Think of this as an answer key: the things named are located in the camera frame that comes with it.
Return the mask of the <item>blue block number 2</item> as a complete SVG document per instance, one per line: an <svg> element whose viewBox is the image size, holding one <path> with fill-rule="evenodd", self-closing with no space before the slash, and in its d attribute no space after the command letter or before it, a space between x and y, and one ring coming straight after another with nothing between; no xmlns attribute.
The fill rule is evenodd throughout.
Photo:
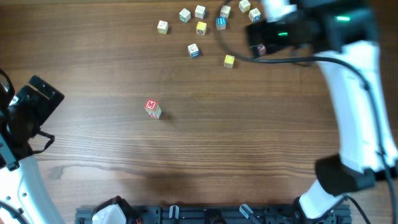
<svg viewBox="0 0 398 224"><path fill-rule="evenodd" d="M188 53L190 54L191 58L197 57L200 54L197 44L191 44L188 46Z"/></svg>

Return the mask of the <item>red block letter M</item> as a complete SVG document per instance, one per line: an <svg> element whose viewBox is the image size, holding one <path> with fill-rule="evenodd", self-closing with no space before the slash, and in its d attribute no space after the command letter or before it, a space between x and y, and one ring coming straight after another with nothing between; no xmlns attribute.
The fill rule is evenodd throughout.
<svg viewBox="0 0 398 224"><path fill-rule="evenodd" d="M144 106L145 110L148 112L150 111L157 111L157 110L161 110L159 107L158 102L156 102L155 100L147 100Z"/></svg>

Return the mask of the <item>green block letter A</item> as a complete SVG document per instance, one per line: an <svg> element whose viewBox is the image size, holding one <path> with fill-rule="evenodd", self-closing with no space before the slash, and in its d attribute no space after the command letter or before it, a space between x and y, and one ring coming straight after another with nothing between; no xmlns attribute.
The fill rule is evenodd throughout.
<svg viewBox="0 0 398 224"><path fill-rule="evenodd" d="M149 116L151 118L154 118L154 119L160 119L161 114L162 114L162 110L150 111L149 112Z"/></svg>

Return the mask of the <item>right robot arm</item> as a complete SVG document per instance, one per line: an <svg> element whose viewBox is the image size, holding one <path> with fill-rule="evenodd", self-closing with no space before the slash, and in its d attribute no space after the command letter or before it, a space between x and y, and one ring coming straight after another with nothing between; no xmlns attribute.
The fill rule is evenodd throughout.
<svg viewBox="0 0 398 224"><path fill-rule="evenodd" d="M384 104L379 42L367 1L264 1L264 20L254 19L246 33L253 60L264 61L287 47L310 47L313 55L290 63L318 64L335 111L338 154L319 159L316 181L295 201L302 223L331 217L354 192L385 181L397 209L394 179L397 147Z"/></svg>

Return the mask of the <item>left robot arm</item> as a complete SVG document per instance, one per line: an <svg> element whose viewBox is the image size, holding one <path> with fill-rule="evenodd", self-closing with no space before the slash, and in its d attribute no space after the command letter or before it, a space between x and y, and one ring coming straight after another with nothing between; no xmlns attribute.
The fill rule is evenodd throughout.
<svg viewBox="0 0 398 224"><path fill-rule="evenodd" d="M63 223L29 141L39 135L48 138L44 149L53 144L55 136L41 127L64 95L37 75L19 91L5 72L1 76L1 208L17 223Z"/></svg>

